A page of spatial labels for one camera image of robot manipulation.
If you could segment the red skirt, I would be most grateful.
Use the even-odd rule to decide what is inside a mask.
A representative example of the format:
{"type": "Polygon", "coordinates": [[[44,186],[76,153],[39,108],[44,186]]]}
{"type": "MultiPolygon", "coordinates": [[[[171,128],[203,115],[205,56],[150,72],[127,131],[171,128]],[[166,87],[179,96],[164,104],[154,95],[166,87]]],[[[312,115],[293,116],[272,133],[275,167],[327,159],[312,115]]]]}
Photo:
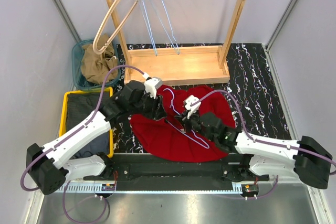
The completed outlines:
{"type": "Polygon", "coordinates": [[[196,133],[196,135],[209,144],[210,148],[208,150],[189,140],[166,123],[166,121],[169,121],[178,129],[183,130],[183,127],[174,118],[177,114],[170,108],[172,95],[169,91],[163,91],[165,88],[170,88],[174,92],[174,106],[180,114],[184,111],[183,101],[190,95],[202,98],[214,90],[204,85],[189,88],[188,90],[174,89],[166,85],[161,86],[157,92],[163,98],[163,106],[167,117],[154,121],[140,114],[131,116],[132,131],[143,148],[154,156],[174,162],[210,162],[226,157],[227,153],[221,151],[215,146],[215,143],[207,140],[199,133],[196,133]]]}

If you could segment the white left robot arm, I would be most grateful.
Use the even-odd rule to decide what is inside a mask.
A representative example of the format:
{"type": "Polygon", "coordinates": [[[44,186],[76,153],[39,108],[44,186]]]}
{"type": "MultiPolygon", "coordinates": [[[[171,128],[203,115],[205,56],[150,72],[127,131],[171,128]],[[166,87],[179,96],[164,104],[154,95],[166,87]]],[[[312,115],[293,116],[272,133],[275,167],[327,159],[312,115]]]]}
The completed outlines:
{"type": "Polygon", "coordinates": [[[109,179],[113,175],[113,167],[106,163],[107,158],[93,155],[76,161],[70,159],[130,115],[140,114],[156,121],[165,118],[163,99],[157,94],[161,85],[162,80],[158,77],[149,77],[144,83],[130,81],[121,91],[99,101],[97,109],[61,137],[44,146],[32,144],[26,152],[24,174],[30,175],[44,195],[54,193],[72,179],[86,176],[109,179]]]}

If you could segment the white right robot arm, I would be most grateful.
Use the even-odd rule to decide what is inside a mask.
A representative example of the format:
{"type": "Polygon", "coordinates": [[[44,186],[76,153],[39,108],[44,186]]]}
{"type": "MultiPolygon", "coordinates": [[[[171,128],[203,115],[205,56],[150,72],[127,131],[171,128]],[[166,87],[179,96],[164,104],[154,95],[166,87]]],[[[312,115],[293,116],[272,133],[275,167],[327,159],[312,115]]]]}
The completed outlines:
{"type": "Polygon", "coordinates": [[[175,116],[185,131],[194,131],[213,142],[225,153],[247,155],[249,162],[238,167],[239,176],[250,180],[254,176],[278,175],[299,179],[317,189],[327,189],[332,155],[315,139],[279,140],[234,129],[213,112],[175,116]]]}

